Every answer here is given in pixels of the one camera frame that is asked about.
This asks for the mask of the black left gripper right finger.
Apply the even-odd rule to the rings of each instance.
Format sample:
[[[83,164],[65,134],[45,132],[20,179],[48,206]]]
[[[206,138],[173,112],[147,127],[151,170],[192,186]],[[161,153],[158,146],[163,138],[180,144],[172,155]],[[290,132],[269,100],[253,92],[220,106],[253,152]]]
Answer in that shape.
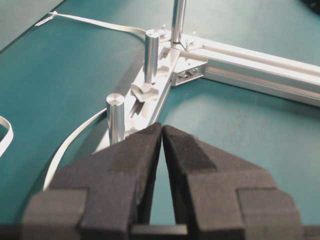
[[[293,198],[264,168],[170,125],[162,128],[175,220],[192,240],[301,240]]]

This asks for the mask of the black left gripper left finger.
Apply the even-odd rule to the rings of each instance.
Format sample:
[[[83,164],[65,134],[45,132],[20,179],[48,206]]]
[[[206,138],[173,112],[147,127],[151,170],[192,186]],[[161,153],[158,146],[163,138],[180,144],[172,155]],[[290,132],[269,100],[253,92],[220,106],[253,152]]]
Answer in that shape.
[[[162,140],[154,123],[58,169],[23,216],[26,240],[127,240],[148,223]]]

